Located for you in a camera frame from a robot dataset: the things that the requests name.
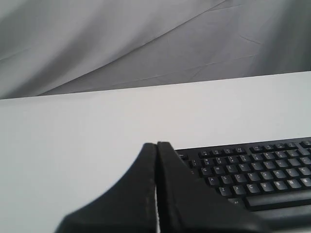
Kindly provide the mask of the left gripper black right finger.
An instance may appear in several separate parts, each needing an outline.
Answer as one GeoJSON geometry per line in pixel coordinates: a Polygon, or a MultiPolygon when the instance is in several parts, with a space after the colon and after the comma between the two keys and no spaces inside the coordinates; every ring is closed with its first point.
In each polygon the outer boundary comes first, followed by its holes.
{"type": "Polygon", "coordinates": [[[162,233],[266,233],[263,220],[191,173],[168,142],[157,144],[157,206],[162,233]]]}

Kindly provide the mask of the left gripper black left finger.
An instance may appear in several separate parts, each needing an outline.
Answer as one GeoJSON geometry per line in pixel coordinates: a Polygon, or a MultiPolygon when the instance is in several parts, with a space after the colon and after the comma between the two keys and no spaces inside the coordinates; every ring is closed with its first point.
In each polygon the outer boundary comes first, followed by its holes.
{"type": "Polygon", "coordinates": [[[143,145],[127,172],[104,194],[68,214],[59,233],[155,233],[156,146],[143,145]]]}

